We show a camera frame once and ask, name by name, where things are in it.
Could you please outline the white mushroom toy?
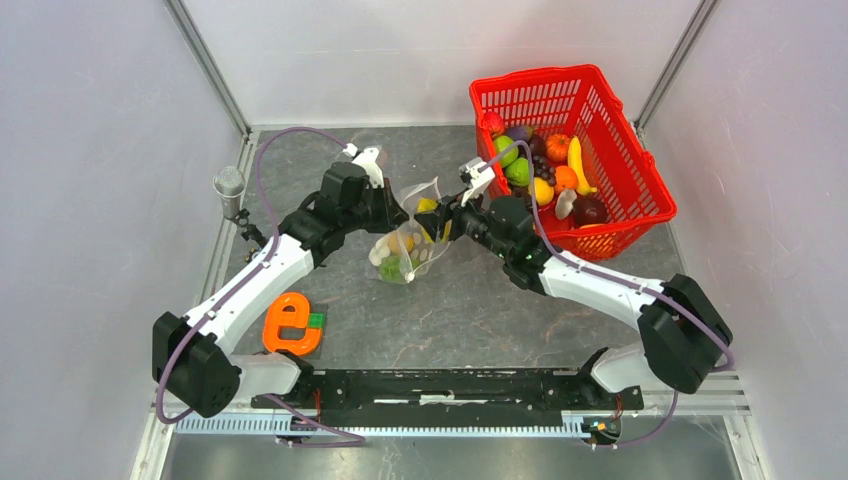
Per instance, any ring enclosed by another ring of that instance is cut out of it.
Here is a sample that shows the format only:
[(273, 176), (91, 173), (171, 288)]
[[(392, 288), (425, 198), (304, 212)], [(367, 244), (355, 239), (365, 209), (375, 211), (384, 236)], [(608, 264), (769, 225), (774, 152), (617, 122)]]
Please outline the white mushroom toy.
[(558, 220), (565, 220), (573, 211), (578, 194), (573, 189), (564, 189), (556, 199), (554, 214)]

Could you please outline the yellow orange lemon fruit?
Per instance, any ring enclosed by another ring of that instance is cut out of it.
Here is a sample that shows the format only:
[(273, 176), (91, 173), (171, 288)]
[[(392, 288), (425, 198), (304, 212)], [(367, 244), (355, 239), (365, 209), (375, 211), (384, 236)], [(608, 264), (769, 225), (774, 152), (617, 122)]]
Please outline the yellow orange lemon fruit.
[(388, 246), (392, 255), (401, 256), (411, 253), (415, 249), (414, 237), (410, 234), (395, 231), (387, 236)]

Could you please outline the yellow green pepper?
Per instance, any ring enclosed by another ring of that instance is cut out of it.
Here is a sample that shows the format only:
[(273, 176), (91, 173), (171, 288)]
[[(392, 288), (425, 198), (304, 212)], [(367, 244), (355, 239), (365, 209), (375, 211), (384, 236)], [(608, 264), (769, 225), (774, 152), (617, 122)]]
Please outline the yellow green pepper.
[(414, 215), (430, 243), (447, 244), (451, 241), (451, 228), (456, 200), (444, 197), (438, 201), (424, 198)]

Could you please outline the dark red plum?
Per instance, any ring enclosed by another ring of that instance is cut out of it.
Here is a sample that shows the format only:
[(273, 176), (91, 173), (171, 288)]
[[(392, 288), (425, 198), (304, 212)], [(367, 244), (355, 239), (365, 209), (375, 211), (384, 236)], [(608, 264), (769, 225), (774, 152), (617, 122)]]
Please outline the dark red plum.
[(573, 202), (572, 215), (576, 227), (605, 224), (609, 213), (605, 204), (594, 196), (578, 196)]

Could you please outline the clear dotted zip top bag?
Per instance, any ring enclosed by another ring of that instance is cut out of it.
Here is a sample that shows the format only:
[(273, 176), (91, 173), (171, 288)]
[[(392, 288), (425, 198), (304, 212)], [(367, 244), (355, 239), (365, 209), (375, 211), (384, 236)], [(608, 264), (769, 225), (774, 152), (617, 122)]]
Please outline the clear dotted zip top bag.
[(418, 213), (435, 210), (441, 197), (437, 177), (406, 187), (396, 195), (409, 220), (383, 235), (368, 255), (381, 281), (409, 284), (425, 275), (430, 265), (447, 251), (452, 222), (448, 221), (438, 239), (434, 240), (414, 218)]

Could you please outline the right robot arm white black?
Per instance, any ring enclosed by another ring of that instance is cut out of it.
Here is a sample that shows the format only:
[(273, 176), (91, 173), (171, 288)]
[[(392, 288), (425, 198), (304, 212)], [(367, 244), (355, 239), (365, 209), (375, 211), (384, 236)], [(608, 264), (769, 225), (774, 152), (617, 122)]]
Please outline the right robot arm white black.
[(414, 218), (435, 239), (467, 237), (492, 252), (519, 288), (588, 306), (638, 333), (637, 342), (604, 349), (587, 362), (577, 392), (591, 408), (652, 381), (693, 394), (710, 373), (734, 366), (730, 329), (686, 275), (660, 281), (586, 262), (553, 246), (515, 197), (498, 197), (488, 209), (445, 198)]

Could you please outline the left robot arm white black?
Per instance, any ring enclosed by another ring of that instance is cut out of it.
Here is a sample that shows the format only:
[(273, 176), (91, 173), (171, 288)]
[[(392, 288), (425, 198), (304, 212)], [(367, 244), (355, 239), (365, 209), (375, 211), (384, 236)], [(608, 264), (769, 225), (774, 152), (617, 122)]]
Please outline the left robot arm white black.
[(234, 346), (259, 314), (339, 250), (348, 234), (388, 233), (408, 218), (376, 163), (334, 163), (319, 190), (284, 218), (259, 256), (229, 283), (184, 315), (165, 312), (154, 322), (159, 420), (179, 420), (164, 411), (167, 393), (205, 418), (221, 412), (242, 382), (243, 370), (230, 358)]

